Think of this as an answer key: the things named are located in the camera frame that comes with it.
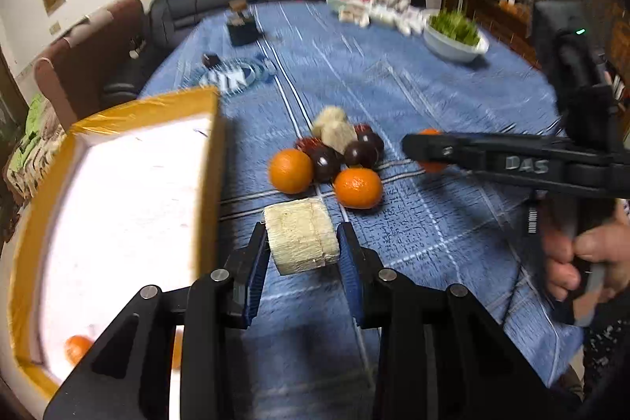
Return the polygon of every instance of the brown chair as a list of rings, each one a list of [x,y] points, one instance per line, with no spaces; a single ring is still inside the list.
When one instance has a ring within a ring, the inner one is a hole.
[[[140,0],[118,0],[86,17],[43,51],[35,81],[68,130],[103,109],[103,86],[131,61],[131,41],[143,33]]]

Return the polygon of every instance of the finger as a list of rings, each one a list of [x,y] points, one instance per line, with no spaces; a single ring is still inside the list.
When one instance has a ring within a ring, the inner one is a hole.
[[[612,288],[602,288],[602,291],[599,293],[598,303],[607,303],[611,299],[613,299],[617,295],[617,291]]]
[[[539,212],[541,214],[541,234],[545,254],[557,262],[568,264],[573,260],[571,239],[553,223],[547,204],[543,204]]]
[[[562,264],[553,259],[547,259],[547,281],[566,288],[575,290],[580,285],[580,273],[571,264]]]
[[[554,285],[553,283],[547,284],[547,290],[558,301],[564,301],[569,295],[569,291],[566,290],[566,288],[559,287],[558,285]]]
[[[630,283],[630,261],[606,265],[604,287],[621,292]]]
[[[609,223],[590,229],[573,244],[576,256],[589,262],[630,260],[630,226]]]

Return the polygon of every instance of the orange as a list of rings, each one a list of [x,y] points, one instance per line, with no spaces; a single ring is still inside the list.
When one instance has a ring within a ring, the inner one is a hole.
[[[372,208],[383,196],[379,176],[369,168],[347,168],[333,184],[337,201],[348,208]]]
[[[182,367],[182,344],[184,342],[184,333],[175,332],[175,341],[172,344],[172,369],[179,370]]]
[[[305,191],[313,180],[313,163],[309,156],[295,148],[281,150],[269,161],[269,181],[280,192],[296,194]]]
[[[442,134],[442,131],[434,128],[428,128],[418,134],[435,136],[436,134]],[[448,168],[448,164],[442,164],[441,162],[418,162],[418,164],[420,164],[427,173],[440,173]]]
[[[65,357],[73,366],[77,366],[90,347],[92,347],[92,340],[89,338],[83,335],[71,336],[65,341]]]

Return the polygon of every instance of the small label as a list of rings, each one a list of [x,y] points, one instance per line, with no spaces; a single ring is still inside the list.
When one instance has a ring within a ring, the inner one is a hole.
[[[527,214],[527,233],[535,234],[538,231],[538,210],[530,207]]]
[[[521,173],[536,173],[537,175],[542,175],[549,172],[549,161],[547,159],[534,159],[533,157],[508,155],[505,158],[505,169],[508,171],[519,171]]]

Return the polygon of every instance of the patterned blanket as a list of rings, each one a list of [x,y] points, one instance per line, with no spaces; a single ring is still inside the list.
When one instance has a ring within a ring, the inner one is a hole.
[[[491,132],[515,124],[515,132],[543,131],[556,118],[545,78],[492,37],[487,55],[465,66],[434,56],[419,37],[341,24],[323,4],[260,5],[254,14],[263,40],[235,49],[225,16],[206,19],[143,92],[190,84],[204,52],[222,59],[262,53],[277,69],[276,77],[223,101],[228,149],[220,250],[246,244],[262,209],[290,199],[267,181],[269,158],[308,135],[324,106],[339,105],[385,142],[378,169],[384,200],[376,211],[351,211],[339,206],[329,185],[305,196],[322,197],[335,225],[350,220],[359,242],[377,250],[386,266],[428,287],[463,283],[502,318],[520,255],[532,250],[521,247],[513,229],[528,191],[482,184],[454,167],[428,176],[406,159],[400,141],[428,127]],[[505,329],[548,385],[582,341],[580,329],[550,320],[531,269],[521,274]],[[228,338],[239,418],[369,418],[379,334],[356,328],[335,267],[281,277],[270,262],[257,318]]]
[[[42,94],[31,102],[24,132],[11,156],[6,176],[15,191],[24,200],[30,200],[65,138],[50,101]]]

